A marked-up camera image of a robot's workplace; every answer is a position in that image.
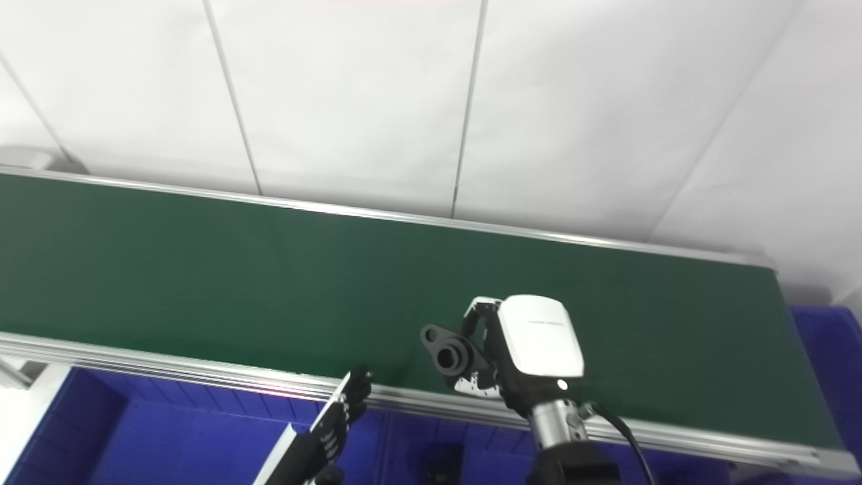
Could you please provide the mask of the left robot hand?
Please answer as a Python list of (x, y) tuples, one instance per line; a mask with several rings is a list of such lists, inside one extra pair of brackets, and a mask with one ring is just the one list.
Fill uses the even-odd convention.
[(265, 458), (253, 484), (341, 484), (341, 457), (351, 427), (364, 416), (372, 372), (361, 364), (351, 369), (330, 394), (310, 429), (286, 426)]

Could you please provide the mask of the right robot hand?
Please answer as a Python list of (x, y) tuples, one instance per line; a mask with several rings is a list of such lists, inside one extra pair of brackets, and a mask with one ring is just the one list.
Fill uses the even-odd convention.
[(528, 418), (535, 406), (579, 400), (585, 360), (572, 319), (560, 301), (537, 295), (471, 301), (461, 335), (471, 343), (483, 327), (478, 356), (486, 365), (474, 372), (482, 390), (495, 387), (511, 411)]

